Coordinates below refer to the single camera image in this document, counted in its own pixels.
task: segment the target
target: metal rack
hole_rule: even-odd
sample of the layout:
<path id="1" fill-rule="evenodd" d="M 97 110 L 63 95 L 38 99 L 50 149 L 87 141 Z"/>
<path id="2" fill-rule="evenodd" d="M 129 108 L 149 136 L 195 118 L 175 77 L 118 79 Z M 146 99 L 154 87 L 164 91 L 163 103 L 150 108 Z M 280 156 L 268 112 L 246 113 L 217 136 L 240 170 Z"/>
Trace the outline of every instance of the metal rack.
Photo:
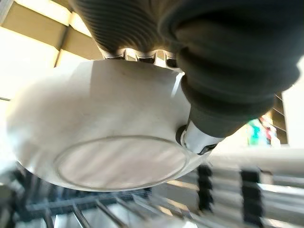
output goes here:
<path id="1" fill-rule="evenodd" d="M 198 190 L 199 202 L 195 210 L 172 203 L 169 198 L 173 191 L 168 190 L 164 197 L 162 192 L 155 191 L 156 188 L 100 193 L 52 186 L 55 190 L 42 192 L 51 184 L 34 176 L 20 182 L 21 177 L 27 175 L 23 173 L 18 178 L 16 174 L 19 172 L 14 171 L 21 184 L 11 181 L 6 185 L 6 196 L 10 199 L 6 203 L 2 201 L 6 208 L 2 207 L 0 222 L 4 224 L 6 218 L 6 226 L 0 227 L 135 228 L 157 227 L 160 226 L 158 222 L 161 227 L 170 227 L 173 226 L 171 223 L 177 222 L 173 227 L 181 225 L 190 228 L 304 227 L 304 175 L 302 170 L 297 169 L 297 163 L 293 163 L 296 169 L 293 170 L 292 165 L 283 167 L 271 156 L 268 159 L 273 162 L 267 163 L 267 158 L 264 158 L 264 161 L 261 160 L 265 163 L 263 165 L 248 154 L 245 160 L 251 159 L 257 166 L 249 166 L 235 156 L 229 160 L 230 164 L 227 157 L 221 158 L 226 165 L 222 165 L 221 159 L 215 159 L 208 165 L 200 166 L 197 175 L 196 171 L 187 174 L 191 178 L 198 177 L 197 189 L 190 189 L 190 184 L 175 186 L 184 192 Z M 231 161 L 238 164 L 231 166 Z M 175 182 L 160 187 L 166 188 Z M 181 201 L 184 196 L 187 194 L 180 195 Z"/>

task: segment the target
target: wire rack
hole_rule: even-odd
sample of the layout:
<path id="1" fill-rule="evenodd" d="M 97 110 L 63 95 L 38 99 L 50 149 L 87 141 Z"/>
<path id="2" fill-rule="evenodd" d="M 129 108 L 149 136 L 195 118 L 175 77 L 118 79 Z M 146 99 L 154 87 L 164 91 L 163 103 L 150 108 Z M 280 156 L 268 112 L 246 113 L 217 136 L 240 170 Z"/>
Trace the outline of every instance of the wire rack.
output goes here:
<path id="1" fill-rule="evenodd" d="M 0 188 L 0 227 L 133 228 L 145 227 L 145 223 L 157 218 L 168 221 L 168 224 L 162 223 L 162 227 L 170 227 L 171 218 L 186 221 L 189 227 L 304 226 L 304 178 L 301 175 L 215 164 L 200 166 L 188 175 L 198 177 L 197 188 L 181 186 L 185 192 L 196 192 L 198 203 L 194 210 L 172 203 L 170 192 L 163 197 L 154 192 L 154 188 L 116 193 L 85 192 L 54 186 L 24 170 L 13 171 L 6 174 L 9 184 Z M 181 194 L 181 201 L 187 200 L 182 199 L 186 196 Z M 66 217 L 64 224 L 59 222 L 63 216 Z"/>

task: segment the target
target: dish rack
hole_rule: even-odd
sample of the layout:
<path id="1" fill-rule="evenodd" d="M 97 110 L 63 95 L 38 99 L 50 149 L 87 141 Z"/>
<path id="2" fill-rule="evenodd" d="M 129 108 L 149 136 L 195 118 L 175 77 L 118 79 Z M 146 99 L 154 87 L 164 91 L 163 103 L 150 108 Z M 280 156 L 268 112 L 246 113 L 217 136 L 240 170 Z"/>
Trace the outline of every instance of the dish rack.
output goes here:
<path id="1" fill-rule="evenodd" d="M 166 197 L 156 193 L 156 187 L 125 192 L 78 191 L 47 183 L 19 167 L 2 175 L 0 227 L 95 228 L 106 224 L 110 228 L 133 228 L 138 224 L 145 227 L 145 221 L 170 221 L 172 217 L 187 221 L 183 227 L 189 228 L 304 227 L 304 176 L 299 171 L 277 172 L 275 163 L 281 165 L 269 163 L 273 171 L 265 165 L 221 165 L 219 160 L 201 165 L 187 174 L 197 178 L 196 187 L 179 186 L 183 191 L 197 192 L 194 210 L 173 203 L 170 192 Z M 59 225 L 63 216 L 65 223 Z"/>

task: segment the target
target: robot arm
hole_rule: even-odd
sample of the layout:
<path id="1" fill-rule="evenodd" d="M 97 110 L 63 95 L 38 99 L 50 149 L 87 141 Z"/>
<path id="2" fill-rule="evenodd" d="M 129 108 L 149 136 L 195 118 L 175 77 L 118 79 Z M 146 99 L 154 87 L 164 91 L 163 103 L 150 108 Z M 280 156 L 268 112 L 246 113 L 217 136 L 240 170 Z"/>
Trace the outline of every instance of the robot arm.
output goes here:
<path id="1" fill-rule="evenodd" d="M 266 113 L 274 94 L 299 77 L 303 1 L 71 0 L 105 58 L 133 48 L 153 63 L 155 50 L 185 72 L 191 104 L 181 144 L 213 148 Z"/>

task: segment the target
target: white plastic part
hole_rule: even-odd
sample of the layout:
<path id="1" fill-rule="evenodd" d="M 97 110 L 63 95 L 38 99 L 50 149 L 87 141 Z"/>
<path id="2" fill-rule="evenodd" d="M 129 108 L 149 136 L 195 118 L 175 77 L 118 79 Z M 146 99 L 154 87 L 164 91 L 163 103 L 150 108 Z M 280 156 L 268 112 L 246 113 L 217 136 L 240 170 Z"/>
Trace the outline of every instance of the white plastic part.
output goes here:
<path id="1" fill-rule="evenodd" d="M 176 73 L 124 60 L 58 67 L 11 102 L 18 161 L 53 184 L 121 191 L 175 179 L 201 164 L 175 141 L 190 104 Z"/>

